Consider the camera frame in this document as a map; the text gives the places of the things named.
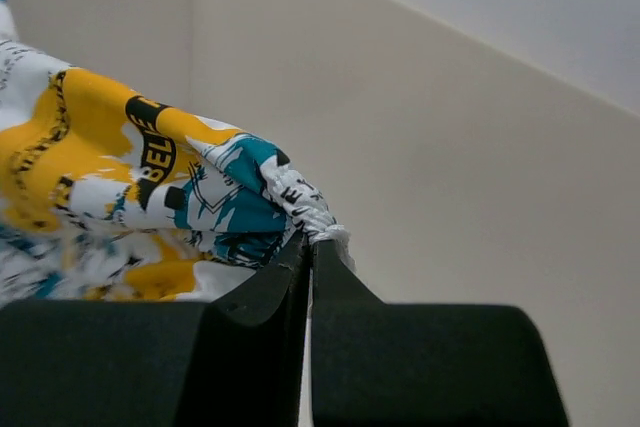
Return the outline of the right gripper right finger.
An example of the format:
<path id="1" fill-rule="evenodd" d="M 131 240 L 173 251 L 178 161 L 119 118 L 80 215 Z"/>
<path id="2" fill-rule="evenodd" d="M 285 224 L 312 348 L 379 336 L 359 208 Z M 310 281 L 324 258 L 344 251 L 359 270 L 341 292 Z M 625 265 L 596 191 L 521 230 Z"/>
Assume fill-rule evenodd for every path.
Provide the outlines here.
<path id="1" fill-rule="evenodd" d="M 520 308 L 386 303 L 313 249 L 311 412 L 317 426 L 565 426 L 542 337 Z"/>

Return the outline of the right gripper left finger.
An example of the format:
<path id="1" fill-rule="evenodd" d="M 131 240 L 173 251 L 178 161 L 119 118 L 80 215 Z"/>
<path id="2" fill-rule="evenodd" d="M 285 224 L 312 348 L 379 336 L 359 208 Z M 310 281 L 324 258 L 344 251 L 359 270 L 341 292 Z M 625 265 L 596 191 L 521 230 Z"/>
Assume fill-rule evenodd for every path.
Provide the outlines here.
<path id="1" fill-rule="evenodd" d="M 22 300 L 1 311 L 5 426 L 294 426 L 307 242 L 211 302 Z"/>

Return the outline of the patterned white teal yellow shorts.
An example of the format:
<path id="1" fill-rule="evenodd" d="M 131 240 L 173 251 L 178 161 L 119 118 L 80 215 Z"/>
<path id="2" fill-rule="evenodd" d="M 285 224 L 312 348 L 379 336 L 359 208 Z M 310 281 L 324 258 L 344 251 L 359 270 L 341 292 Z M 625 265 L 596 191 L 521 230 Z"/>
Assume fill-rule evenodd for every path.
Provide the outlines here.
<path id="1" fill-rule="evenodd" d="M 273 143 L 23 44 L 1 9 L 1 300 L 222 297 L 349 234 Z"/>

